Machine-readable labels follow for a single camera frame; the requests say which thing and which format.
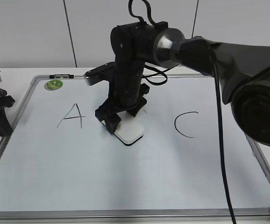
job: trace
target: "white surface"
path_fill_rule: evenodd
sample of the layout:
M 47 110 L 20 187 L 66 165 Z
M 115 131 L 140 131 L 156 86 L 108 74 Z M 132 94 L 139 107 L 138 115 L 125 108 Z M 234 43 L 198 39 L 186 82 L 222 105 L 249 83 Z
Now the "white surface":
M 144 126 L 136 118 L 127 112 L 120 112 L 118 116 L 121 118 L 121 121 L 117 125 L 114 134 L 121 141 L 130 145 L 143 136 Z
M 200 0 L 194 35 L 270 46 L 270 0 Z
M 156 22 L 167 21 L 186 38 L 192 35 L 197 0 L 149 0 Z M 79 67 L 95 67 L 114 61 L 111 30 L 117 25 L 138 22 L 128 12 L 128 0 L 66 0 L 69 23 Z M 147 21 L 145 4 L 133 3 L 135 15 Z
M 3 78 L 3 82 L 0 84 L 1 88 L 6 88 L 8 92 L 11 93 L 12 96 L 16 99 L 16 103 L 12 108 L 8 108 L 6 113 L 13 117 L 13 114 L 20 103 L 22 97 L 24 96 L 28 84 L 31 82 L 31 79 L 38 74 L 56 74 L 56 73 L 69 73 L 82 75 L 86 71 L 91 68 L 38 68 L 38 69 L 1 69 L 1 76 Z M 170 74 L 173 73 L 192 73 L 184 67 L 174 68 L 172 71 L 169 71 Z M 267 159 L 270 163 L 270 147 L 263 147 L 263 151 L 267 156 Z M 168 224 L 171 223 L 186 223 L 186 224 L 231 224 L 231 221 L 186 221 L 186 222 L 165 222 Z M 270 224 L 268 221 L 264 220 L 238 220 L 238 224 Z
M 0 67 L 74 67 L 62 0 L 0 0 Z
M 97 121 L 108 83 L 64 80 L 36 87 L 0 160 L 0 211 L 226 208 L 213 78 L 172 78 L 151 87 L 137 115 L 144 137 L 124 146 Z M 74 103 L 83 119 L 57 124 Z M 181 136 L 177 127 L 195 139 Z M 270 207 L 270 186 L 224 107 L 224 142 L 234 208 Z M 70 116 L 78 116 L 76 110 Z

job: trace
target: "whiteboard frame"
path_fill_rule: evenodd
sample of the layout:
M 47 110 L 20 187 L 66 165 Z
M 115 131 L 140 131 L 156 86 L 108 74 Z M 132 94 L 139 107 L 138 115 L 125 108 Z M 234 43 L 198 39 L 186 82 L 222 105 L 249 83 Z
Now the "whiteboard frame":
M 201 74 L 167 75 L 169 78 L 207 78 Z M 57 79 L 68 79 L 55 75 Z M 74 76 L 73 79 L 84 79 Z M 24 110 L 41 80 L 50 80 L 49 75 L 35 76 L 27 90 L 12 122 L 15 129 Z M 0 158 L 10 137 L 0 141 Z M 270 183 L 270 165 L 259 145 L 247 136 L 247 140 Z M 234 209 L 237 219 L 265 219 L 270 221 L 270 208 Z M 83 211 L 0 211 L 0 222 L 116 222 L 116 221 L 185 221 L 185 220 L 230 220 L 228 209 L 183 209 L 183 210 L 83 210 Z

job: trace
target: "whiteboard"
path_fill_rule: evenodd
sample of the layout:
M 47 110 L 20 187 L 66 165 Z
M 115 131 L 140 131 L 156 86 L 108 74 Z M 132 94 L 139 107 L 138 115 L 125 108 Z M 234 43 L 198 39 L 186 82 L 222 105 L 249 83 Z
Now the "whiteboard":
M 0 160 L 0 211 L 224 209 L 214 80 L 169 78 L 138 113 L 145 134 L 127 147 L 95 118 L 106 81 L 40 81 Z M 78 103 L 80 119 L 63 116 Z M 181 116 L 177 128 L 175 118 Z M 79 116 L 74 108 L 70 117 Z M 270 185 L 223 107 L 225 162 L 234 208 L 270 207 Z

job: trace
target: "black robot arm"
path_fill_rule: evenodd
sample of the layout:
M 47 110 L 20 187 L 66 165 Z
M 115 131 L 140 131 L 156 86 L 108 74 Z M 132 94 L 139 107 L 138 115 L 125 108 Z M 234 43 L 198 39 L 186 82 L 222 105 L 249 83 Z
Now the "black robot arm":
M 171 68 L 182 64 L 204 75 L 219 73 L 224 104 L 231 103 L 239 127 L 251 138 L 270 146 L 270 47 L 213 42 L 196 36 L 185 39 L 167 22 L 155 26 L 137 22 L 117 26 L 111 33 L 115 62 L 87 72 L 89 85 L 109 81 L 109 95 L 96 110 L 114 133 L 120 118 L 133 116 L 146 104 L 149 87 L 141 84 L 145 62 Z

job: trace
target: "gray wall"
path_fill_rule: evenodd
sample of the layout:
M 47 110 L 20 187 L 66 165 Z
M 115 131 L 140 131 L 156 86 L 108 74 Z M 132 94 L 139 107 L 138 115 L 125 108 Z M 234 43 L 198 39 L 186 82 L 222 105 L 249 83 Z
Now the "gray wall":
M 136 22 L 128 0 L 66 0 L 78 67 L 113 61 L 110 32 Z M 150 0 L 155 21 L 191 37 L 197 0 Z M 146 18 L 140 0 L 135 14 Z M 270 45 L 270 0 L 199 0 L 194 35 Z M 0 68 L 74 67 L 63 0 L 0 0 Z

